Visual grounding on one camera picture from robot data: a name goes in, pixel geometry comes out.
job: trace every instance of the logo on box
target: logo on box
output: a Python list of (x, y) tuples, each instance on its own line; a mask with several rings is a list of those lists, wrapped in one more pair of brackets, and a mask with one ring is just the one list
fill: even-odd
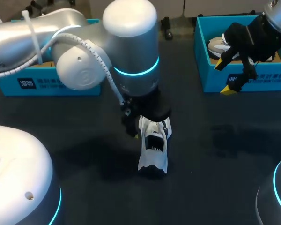
[(18, 78), (17, 80), (22, 89), (36, 89), (32, 78)]

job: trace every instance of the shoe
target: shoe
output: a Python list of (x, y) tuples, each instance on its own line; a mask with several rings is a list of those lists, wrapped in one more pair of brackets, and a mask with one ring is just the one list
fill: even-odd
[(167, 140), (172, 135), (170, 119), (162, 122), (152, 122), (141, 116), (141, 155), (138, 170), (154, 165), (157, 169), (168, 172)]
[[(223, 52), (226, 52), (230, 48), (230, 45), (226, 42), (224, 34), (221, 37), (215, 37), (208, 41), (207, 49), (209, 57), (218, 60)], [(267, 59), (267, 62), (273, 61), (274, 56)], [(233, 56), (233, 60), (240, 60), (239, 53)]]

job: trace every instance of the cardboard box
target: cardboard box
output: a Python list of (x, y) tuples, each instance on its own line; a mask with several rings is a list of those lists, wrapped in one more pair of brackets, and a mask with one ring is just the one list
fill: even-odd
[[(90, 24), (98, 19), (89, 19)], [(61, 83), (54, 63), (46, 62), (0, 78), (0, 88), (5, 96), (98, 96), (101, 86), (90, 90), (71, 90)]]
[[(215, 70), (216, 60), (211, 60), (206, 43), (222, 33), (233, 23), (248, 25), (256, 16), (212, 16), (198, 17), (195, 31), (194, 51), (204, 92), (220, 92), (230, 80), (242, 74), (243, 65), (233, 61), (222, 71)], [(259, 62), (256, 66), (258, 78), (250, 80), (242, 91), (281, 90), (281, 49), (273, 62)]]

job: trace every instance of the screw hole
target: screw hole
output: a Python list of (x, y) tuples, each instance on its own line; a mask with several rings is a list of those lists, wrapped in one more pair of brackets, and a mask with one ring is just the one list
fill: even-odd
[(33, 200), (34, 196), (33, 194), (29, 191), (25, 193), (25, 198), (27, 198), (28, 200)]

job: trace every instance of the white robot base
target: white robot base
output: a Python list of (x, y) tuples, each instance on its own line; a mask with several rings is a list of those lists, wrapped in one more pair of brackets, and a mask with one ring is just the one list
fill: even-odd
[(0, 225), (60, 225), (61, 189), (34, 136), (0, 126)]

